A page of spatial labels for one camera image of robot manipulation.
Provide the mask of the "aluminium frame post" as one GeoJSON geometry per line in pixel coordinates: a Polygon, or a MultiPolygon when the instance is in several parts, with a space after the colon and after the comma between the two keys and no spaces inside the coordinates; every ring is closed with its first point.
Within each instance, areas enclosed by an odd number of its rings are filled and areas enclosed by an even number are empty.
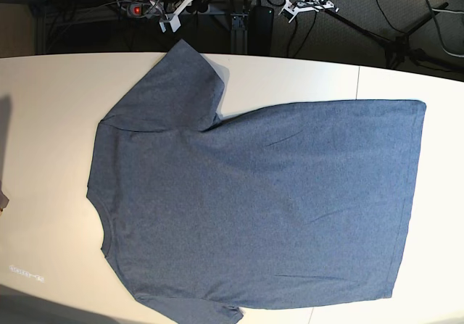
{"type": "Polygon", "coordinates": [[[247,14],[231,15],[231,53],[238,55],[247,55],[247,14]]]}

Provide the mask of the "blue T-shirt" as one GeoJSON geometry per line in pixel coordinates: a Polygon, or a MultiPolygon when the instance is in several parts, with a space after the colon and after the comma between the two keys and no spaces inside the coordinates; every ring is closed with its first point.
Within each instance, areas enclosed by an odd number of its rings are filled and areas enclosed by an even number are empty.
{"type": "Polygon", "coordinates": [[[87,197],[130,295],[177,323],[389,298],[426,105],[300,102],[221,120],[224,89],[180,41],[97,126],[87,197]]]}

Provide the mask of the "black tripod stand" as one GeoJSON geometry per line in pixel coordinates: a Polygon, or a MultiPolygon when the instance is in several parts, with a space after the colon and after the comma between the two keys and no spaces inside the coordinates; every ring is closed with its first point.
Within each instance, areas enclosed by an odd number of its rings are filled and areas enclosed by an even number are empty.
{"type": "Polygon", "coordinates": [[[385,68],[388,70],[396,70],[401,64],[405,63],[406,59],[409,59],[417,67],[424,67],[426,69],[441,72],[463,74],[462,66],[430,56],[422,49],[413,49],[411,47],[410,36],[432,20],[432,16],[430,14],[422,17],[422,19],[411,27],[411,29],[409,29],[405,34],[397,36],[394,40],[391,40],[361,28],[348,19],[338,15],[335,11],[324,10],[324,12],[332,18],[344,23],[351,29],[356,30],[366,38],[375,41],[380,47],[382,47],[385,56],[385,68]]]}

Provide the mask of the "white power strip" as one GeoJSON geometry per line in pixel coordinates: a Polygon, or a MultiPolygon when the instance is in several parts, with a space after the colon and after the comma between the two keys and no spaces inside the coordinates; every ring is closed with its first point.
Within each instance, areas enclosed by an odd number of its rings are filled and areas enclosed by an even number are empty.
{"type": "MultiPolygon", "coordinates": [[[[157,6],[151,2],[133,2],[126,7],[126,14],[131,18],[152,18],[152,17],[163,17],[167,14],[174,13],[181,6],[181,3],[167,3],[160,2],[157,6]]],[[[206,12],[208,4],[201,3],[200,1],[189,3],[183,8],[188,13],[193,12],[206,12]]]]}

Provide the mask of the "black power adapter box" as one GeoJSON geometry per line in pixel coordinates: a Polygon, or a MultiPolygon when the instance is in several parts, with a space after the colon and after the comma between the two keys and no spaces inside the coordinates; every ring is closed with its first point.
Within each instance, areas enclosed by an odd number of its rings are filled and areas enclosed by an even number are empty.
{"type": "Polygon", "coordinates": [[[249,13],[248,54],[269,56],[273,34],[274,10],[271,7],[255,6],[249,13]]]}

